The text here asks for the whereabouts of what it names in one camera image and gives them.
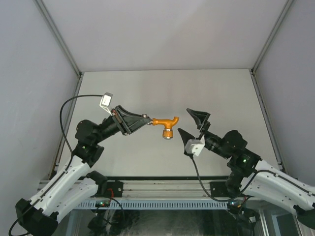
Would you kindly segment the grey metal tee fitting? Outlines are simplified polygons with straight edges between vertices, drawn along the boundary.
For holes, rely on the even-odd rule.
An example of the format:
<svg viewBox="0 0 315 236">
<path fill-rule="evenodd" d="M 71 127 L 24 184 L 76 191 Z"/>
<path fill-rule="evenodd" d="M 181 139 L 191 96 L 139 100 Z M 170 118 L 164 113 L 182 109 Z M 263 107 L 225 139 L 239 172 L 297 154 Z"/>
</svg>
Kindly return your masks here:
<svg viewBox="0 0 315 236">
<path fill-rule="evenodd" d="M 150 118 L 147 114 L 142 115 L 143 120 L 147 125 L 152 125 L 153 124 L 153 119 Z"/>
</svg>

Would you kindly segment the orange water faucet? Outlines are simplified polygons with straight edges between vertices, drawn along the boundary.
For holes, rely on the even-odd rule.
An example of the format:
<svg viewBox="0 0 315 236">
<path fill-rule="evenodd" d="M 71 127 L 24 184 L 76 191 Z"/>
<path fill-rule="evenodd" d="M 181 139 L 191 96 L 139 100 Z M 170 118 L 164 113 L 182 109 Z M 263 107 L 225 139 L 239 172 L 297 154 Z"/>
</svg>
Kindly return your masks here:
<svg viewBox="0 0 315 236">
<path fill-rule="evenodd" d="M 152 125 L 162 125 L 164 126 L 162 136 L 166 140 L 170 140 L 174 136 L 173 127 L 178 123 L 179 117 L 174 117 L 173 119 L 152 119 Z"/>
</svg>

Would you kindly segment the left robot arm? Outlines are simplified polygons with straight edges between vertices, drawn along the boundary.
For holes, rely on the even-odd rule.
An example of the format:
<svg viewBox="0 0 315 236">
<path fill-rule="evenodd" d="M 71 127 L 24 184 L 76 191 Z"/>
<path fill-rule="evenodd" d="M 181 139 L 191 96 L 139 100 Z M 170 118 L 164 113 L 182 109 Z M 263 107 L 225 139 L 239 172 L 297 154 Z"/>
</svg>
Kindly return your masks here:
<svg viewBox="0 0 315 236">
<path fill-rule="evenodd" d="M 130 113 L 120 105 L 110 113 L 101 124 L 87 119 L 79 122 L 75 134 L 78 143 L 62 170 L 29 200 L 17 202 L 17 222 L 28 234 L 52 235 L 83 200 L 107 194 L 107 177 L 91 170 L 104 151 L 99 143 L 118 132 L 130 135 L 151 122 L 149 116 Z"/>
</svg>

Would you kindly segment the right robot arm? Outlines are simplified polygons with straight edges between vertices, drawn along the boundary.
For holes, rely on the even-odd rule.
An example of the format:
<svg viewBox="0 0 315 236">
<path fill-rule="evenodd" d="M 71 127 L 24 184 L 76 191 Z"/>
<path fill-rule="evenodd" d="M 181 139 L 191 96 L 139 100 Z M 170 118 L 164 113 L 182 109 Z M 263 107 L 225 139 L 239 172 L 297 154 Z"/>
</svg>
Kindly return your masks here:
<svg viewBox="0 0 315 236">
<path fill-rule="evenodd" d="M 199 136 L 194 137 L 179 128 L 184 144 L 184 154 L 190 159 L 206 149 L 226 159 L 231 174 L 226 180 L 226 190 L 234 198 L 244 194 L 260 198 L 295 215 L 298 221 L 315 227 L 315 188 L 278 170 L 259 155 L 246 148 L 247 141 L 237 130 L 227 132 L 222 138 L 209 132 L 210 114 L 187 109 L 194 119 Z"/>
</svg>

